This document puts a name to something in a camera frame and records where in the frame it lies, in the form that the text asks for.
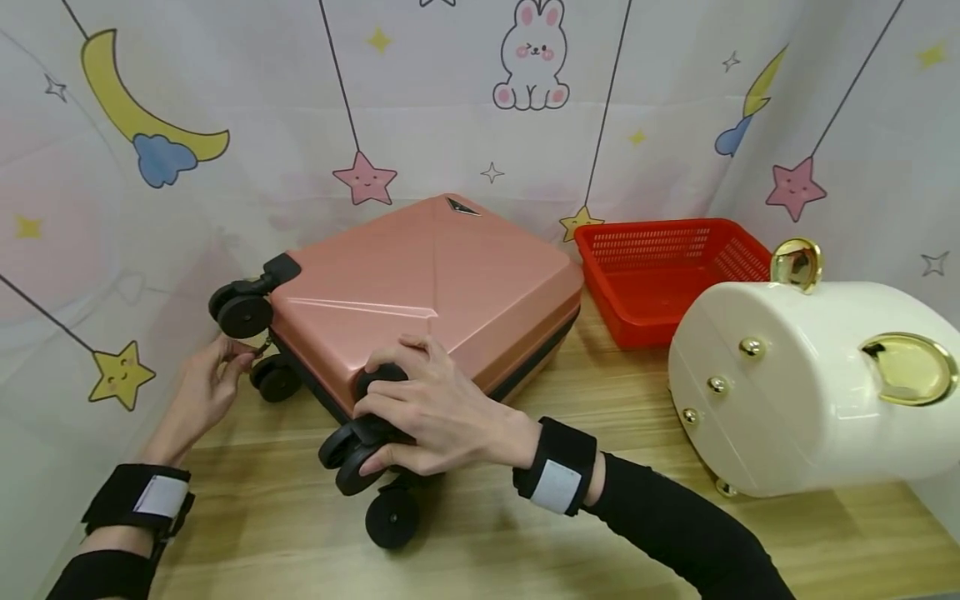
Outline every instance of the red plastic basket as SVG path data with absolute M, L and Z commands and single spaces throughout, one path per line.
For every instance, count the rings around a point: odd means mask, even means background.
M 727 219 L 577 228 L 587 288 L 621 348 L 668 346 L 680 319 L 721 281 L 766 281 L 770 252 Z

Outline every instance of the hand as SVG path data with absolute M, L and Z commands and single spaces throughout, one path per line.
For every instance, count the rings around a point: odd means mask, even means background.
M 366 370 L 395 363 L 408 381 L 374 381 L 353 417 L 375 414 L 416 440 L 387 444 L 361 467 L 367 474 L 392 465 L 432 475 L 475 461 L 529 468 L 540 424 L 494 402 L 430 337 L 404 335 L 399 344 L 374 352 Z
M 227 413 L 236 399 L 240 374 L 250 370 L 255 351 L 221 334 L 186 359 L 177 393 L 147 443 L 142 461 L 177 466 L 187 450 Z M 224 363 L 223 372 L 218 372 Z

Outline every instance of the bunny cartoon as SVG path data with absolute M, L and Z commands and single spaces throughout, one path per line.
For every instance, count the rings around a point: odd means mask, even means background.
M 566 34 L 562 27 L 562 0 L 520 0 L 514 26 L 503 38 L 500 57 L 510 77 L 493 89 L 498 108 L 543 110 L 560 108 L 570 88 L 557 75 L 566 61 Z

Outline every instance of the wooden table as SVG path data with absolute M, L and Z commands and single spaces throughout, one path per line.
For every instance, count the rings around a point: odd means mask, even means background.
M 553 364 L 515 406 L 582 428 L 722 506 L 756 533 L 799 598 L 960 589 L 960 548 L 903 484 L 719 496 L 672 408 L 665 351 L 619 351 L 589 296 Z M 449 473 L 423 507 L 418 537 L 386 554 L 364 529 L 375 489 L 343 497 L 317 460 L 334 427 L 306 391 L 268 405 L 245 383 L 187 461 L 197 502 L 152 598 L 698 597 L 593 516 L 555 516 L 520 500 L 499 467 Z

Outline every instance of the white label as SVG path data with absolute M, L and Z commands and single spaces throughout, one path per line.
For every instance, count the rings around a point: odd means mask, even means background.
M 133 507 L 135 513 L 177 518 L 186 498 L 188 485 L 172 477 L 154 475 Z
M 580 488 L 580 473 L 547 459 L 530 501 L 548 511 L 564 515 Z

